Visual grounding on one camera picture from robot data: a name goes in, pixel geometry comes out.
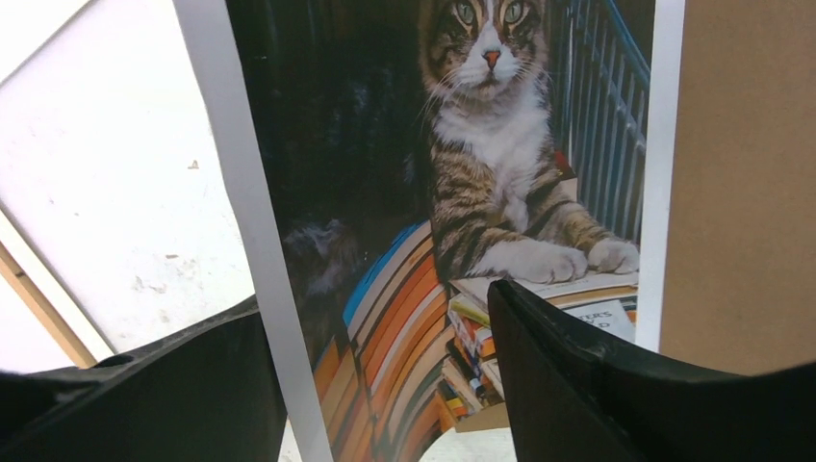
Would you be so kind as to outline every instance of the cat's nose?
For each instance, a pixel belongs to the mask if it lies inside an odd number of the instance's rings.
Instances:
[[[498,57],[501,56],[500,51],[486,51],[482,57],[487,61],[487,66],[490,70],[493,70],[496,67],[496,61],[498,61]]]

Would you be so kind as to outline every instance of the metal railing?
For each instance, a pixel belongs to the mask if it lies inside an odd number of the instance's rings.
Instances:
[[[613,0],[548,3],[552,131],[578,200],[640,242],[650,69]]]

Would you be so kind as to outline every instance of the white paw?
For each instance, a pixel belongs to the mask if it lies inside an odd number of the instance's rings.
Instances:
[[[627,274],[640,268],[640,252],[634,244],[604,239],[589,252],[589,267],[598,272]]]
[[[511,275],[540,284],[572,281],[586,275],[587,259],[580,250],[550,243],[535,244],[533,251],[519,258],[516,271],[511,271]]]

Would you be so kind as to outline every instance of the cat's face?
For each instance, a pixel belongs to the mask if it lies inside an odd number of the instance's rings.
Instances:
[[[544,0],[421,0],[420,66],[438,95],[491,99],[539,77]]]

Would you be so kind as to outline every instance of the striped fur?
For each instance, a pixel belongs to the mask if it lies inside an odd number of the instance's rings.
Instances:
[[[543,0],[421,1],[431,222],[444,279],[547,283],[588,268],[638,269],[636,247],[559,185],[543,7]]]

